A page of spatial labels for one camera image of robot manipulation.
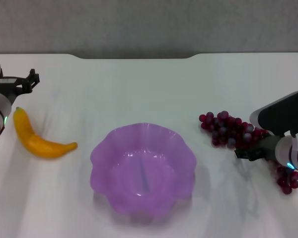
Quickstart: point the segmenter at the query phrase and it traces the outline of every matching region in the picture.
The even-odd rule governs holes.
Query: grape
[[[237,133],[236,134],[236,139],[237,139],[237,141],[242,141],[243,140],[242,134],[241,133]]]
[[[269,132],[267,132],[267,133],[262,133],[262,137],[263,137],[263,138],[266,138],[266,137],[268,137],[268,136],[270,136]]]
[[[209,126],[209,132],[213,132],[215,130],[215,126],[214,125],[210,125]]]
[[[254,136],[260,136],[261,134],[262,134],[262,130],[259,129],[258,127],[255,127],[254,131],[253,131],[253,135]]]
[[[219,127],[225,127],[226,126],[226,123],[225,121],[221,121],[219,122]]]
[[[236,136],[237,136],[236,130],[229,130],[227,133],[227,136],[236,139]]]
[[[206,130],[206,129],[209,128],[209,125],[207,125],[205,122],[203,122],[203,123],[201,124],[201,128],[202,128],[203,130]]]
[[[277,179],[277,184],[278,184],[280,187],[286,187],[286,186],[287,186],[286,179],[284,179],[283,177]]]
[[[298,180],[298,172],[293,171],[292,174],[290,175],[291,180]]]
[[[218,146],[220,143],[217,139],[212,139],[212,144]]]
[[[202,114],[202,115],[199,116],[199,121],[200,121],[200,122],[205,122],[205,119],[206,119],[206,118],[207,118],[207,116],[204,115],[204,114]]]
[[[244,127],[244,129],[246,129],[246,127],[248,126],[248,123],[247,122],[243,122],[242,123],[242,126]]]
[[[218,118],[213,119],[213,124],[214,125],[219,125],[220,120]]]
[[[259,139],[260,139],[259,136],[254,136],[254,137],[253,137],[253,140],[256,141],[256,142],[259,141]]]
[[[213,117],[208,117],[205,119],[206,124],[211,124],[213,122]]]
[[[235,118],[229,117],[227,119],[227,126],[232,127],[232,126],[234,126],[234,124],[235,124]]]
[[[237,127],[238,132],[240,132],[241,134],[244,134],[244,126],[243,125],[239,125]]]
[[[298,188],[298,181],[297,180],[290,181],[289,185],[291,188]]]
[[[252,133],[254,130],[254,126],[252,124],[248,124],[247,127],[245,128],[246,133]]]
[[[219,134],[220,134],[221,136],[225,136],[225,135],[226,135],[226,132],[227,132],[226,127],[221,127],[221,128],[219,129]]]
[[[238,140],[236,140],[235,148],[237,149],[237,148],[240,148],[240,147],[241,147],[240,142]]]
[[[208,112],[208,113],[207,113],[207,117],[210,117],[210,118],[212,118],[212,119],[213,119],[213,118],[214,118],[214,114],[213,114],[213,113],[211,113],[211,112]]]
[[[228,118],[228,112],[227,111],[221,112],[221,119],[226,120],[227,118]]]
[[[245,133],[243,135],[243,140],[245,143],[249,143],[252,141],[252,134],[251,133]]]
[[[286,176],[286,169],[283,166],[278,166],[276,169],[276,173],[278,176]]]
[[[234,138],[229,138],[227,140],[227,146],[228,148],[234,148],[236,144],[236,140]]]
[[[291,187],[286,186],[286,187],[282,187],[282,191],[284,194],[288,195],[291,194],[291,192],[293,191]]]
[[[212,132],[212,139],[217,139],[219,137],[219,133],[217,131]]]
[[[236,119],[235,119],[235,124],[236,124],[237,126],[242,125],[242,119],[241,119],[241,118],[236,118]]]
[[[225,145],[226,142],[227,142],[227,140],[226,140],[226,138],[225,138],[224,136],[222,136],[222,137],[219,138],[219,143],[220,143],[221,145]]]

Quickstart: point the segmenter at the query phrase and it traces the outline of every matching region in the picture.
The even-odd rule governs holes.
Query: gray wall
[[[298,52],[298,0],[0,0],[0,53]]]

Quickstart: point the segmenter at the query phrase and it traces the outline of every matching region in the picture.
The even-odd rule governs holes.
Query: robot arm
[[[26,78],[4,77],[0,66],[0,135],[4,130],[6,119],[11,113],[11,106],[17,96],[31,93],[40,82],[39,75],[35,70],[30,70]]]
[[[250,121],[274,135],[267,136],[248,150],[236,150],[238,158],[260,158],[298,170],[298,91],[254,111]]]

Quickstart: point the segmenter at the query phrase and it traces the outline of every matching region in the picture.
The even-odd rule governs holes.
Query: table surface
[[[189,59],[0,55],[5,76],[41,82],[17,98],[44,138],[78,142],[54,161],[0,137],[0,238],[298,238],[298,189],[281,194],[262,160],[216,149],[198,116],[254,110],[298,90],[298,54],[206,54]],[[121,216],[89,186],[93,148],[111,130],[151,122],[178,132],[197,157],[192,199],[160,218]]]

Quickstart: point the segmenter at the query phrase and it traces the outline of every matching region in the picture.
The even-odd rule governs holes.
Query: yellow banana
[[[34,132],[29,117],[22,108],[16,108],[13,121],[23,146],[37,156],[52,159],[77,148],[76,142],[64,145],[42,139]]]

